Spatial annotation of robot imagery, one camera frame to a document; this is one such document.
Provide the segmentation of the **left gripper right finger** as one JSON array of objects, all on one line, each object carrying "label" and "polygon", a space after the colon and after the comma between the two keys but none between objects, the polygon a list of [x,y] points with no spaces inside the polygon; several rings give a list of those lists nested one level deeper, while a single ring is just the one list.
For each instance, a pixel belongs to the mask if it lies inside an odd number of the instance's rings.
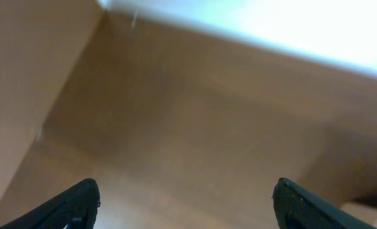
[{"label": "left gripper right finger", "polygon": [[272,200],[280,229],[376,228],[286,177],[281,177],[277,181]]}]

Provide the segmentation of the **brown cardboard box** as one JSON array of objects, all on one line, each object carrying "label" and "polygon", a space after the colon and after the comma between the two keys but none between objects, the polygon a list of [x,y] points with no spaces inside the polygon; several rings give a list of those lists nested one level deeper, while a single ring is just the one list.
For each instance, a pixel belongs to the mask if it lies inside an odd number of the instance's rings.
[{"label": "brown cardboard box", "polygon": [[0,226],[276,228],[281,177],[377,226],[377,73],[96,1],[0,1]]}]

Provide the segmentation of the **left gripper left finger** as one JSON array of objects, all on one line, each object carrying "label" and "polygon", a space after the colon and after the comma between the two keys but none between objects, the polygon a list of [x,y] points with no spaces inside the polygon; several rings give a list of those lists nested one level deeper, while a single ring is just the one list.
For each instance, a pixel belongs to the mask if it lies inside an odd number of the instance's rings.
[{"label": "left gripper left finger", "polygon": [[93,229],[99,207],[97,182],[87,178],[0,229]]}]

